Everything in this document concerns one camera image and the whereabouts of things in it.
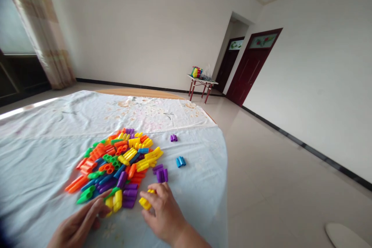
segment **table leg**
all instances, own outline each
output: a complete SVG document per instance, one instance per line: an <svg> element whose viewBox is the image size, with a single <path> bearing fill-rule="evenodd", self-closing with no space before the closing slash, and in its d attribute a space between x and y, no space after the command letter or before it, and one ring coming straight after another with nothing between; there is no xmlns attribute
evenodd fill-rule
<svg viewBox="0 0 372 248"><path fill-rule="evenodd" d="M203 99L203 96L204 96L204 91L205 91L206 86L207 86L207 84L204 85L203 94L201 95L201 98L202 98L202 99Z"/></svg>
<svg viewBox="0 0 372 248"><path fill-rule="evenodd" d="M193 80L191 80L191 84L190 84L190 90L189 90L189 96L190 96L190 93L191 93L191 87L193 86Z"/></svg>
<svg viewBox="0 0 372 248"><path fill-rule="evenodd" d="M193 90L191 91L190 101L191 101L191 99L193 98L194 89L195 89L195 83L196 83L196 81L194 81Z"/></svg>
<svg viewBox="0 0 372 248"><path fill-rule="evenodd" d="M212 90L212 83L210 83L209 84L209 88L208 88L208 94L207 94L207 97L205 98L205 102L204 102L204 104L206 104L207 103L207 100L208 100L208 96L209 96L209 93L210 93L210 91Z"/></svg>

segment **pile of building blocks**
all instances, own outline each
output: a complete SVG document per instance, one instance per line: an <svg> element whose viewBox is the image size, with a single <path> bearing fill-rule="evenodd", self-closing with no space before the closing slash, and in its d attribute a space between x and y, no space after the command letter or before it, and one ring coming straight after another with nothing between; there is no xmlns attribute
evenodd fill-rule
<svg viewBox="0 0 372 248"><path fill-rule="evenodd" d="M76 167L81 175L65 191L75 193L81 190L77 201L80 204L112 189L105 198L105 204L112 210L107 216L120 208L133 208L148 168L156 167L157 160L163 155L160 147L152 150L152 144L148 136L125 128L94 143ZM158 169L164 171L163 165ZM139 203L145 209L151 208L144 198Z"/></svg>
<svg viewBox="0 0 372 248"><path fill-rule="evenodd" d="M186 166L186 161L182 156L179 156L178 158L176 158L176 163L177 163L178 168Z"/></svg>

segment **door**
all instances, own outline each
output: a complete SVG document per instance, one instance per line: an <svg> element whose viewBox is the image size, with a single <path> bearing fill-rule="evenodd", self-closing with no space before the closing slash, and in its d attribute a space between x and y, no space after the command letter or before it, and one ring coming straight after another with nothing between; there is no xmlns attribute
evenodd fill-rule
<svg viewBox="0 0 372 248"><path fill-rule="evenodd" d="M282 28L251 35L226 94L238 106L243 105L281 31Z"/></svg>
<svg viewBox="0 0 372 248"><path fill-rule="evenodd" d="M244 37L233 38L233 39L230 39L227 45L224 58L222 60L220 69L216 77L216 82L218 82L218 84L213 86L214 89L220 91L221 93L225 89L225 85L230 76L231 70L234 66L236 57L238 56L243 40L244 40Z"/></svg>

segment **curtain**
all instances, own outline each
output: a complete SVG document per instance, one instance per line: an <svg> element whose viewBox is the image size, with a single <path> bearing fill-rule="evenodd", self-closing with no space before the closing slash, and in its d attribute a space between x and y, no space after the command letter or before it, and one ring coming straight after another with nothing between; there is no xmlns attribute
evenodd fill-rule
<svg viewBox="0 0 372 248"><path fill-rule="evenodd" d="M13 0L53 89L76 82L52 0Z"/></svg>

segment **white tablecloth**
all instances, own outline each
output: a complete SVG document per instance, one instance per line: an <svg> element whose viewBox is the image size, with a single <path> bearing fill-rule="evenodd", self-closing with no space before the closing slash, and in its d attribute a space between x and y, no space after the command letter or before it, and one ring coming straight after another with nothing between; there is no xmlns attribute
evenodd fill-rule
<svg viewBox="0 0 372 248"><path fill-rule="evenodd" d="M227 152L222 131L186 100L80 91L0 120L0 216L17 247L45 247L77 211L64 188L78 176L85 151L122 128L147 134L164 155L169 184L186 219L213 247L227 247ZM179 141L170 142L176 134ZM187 166L177 168L176 157ZM151 171L140 190L156 182ZM136 203L102 221L86 247L164 247Z"/></svg>

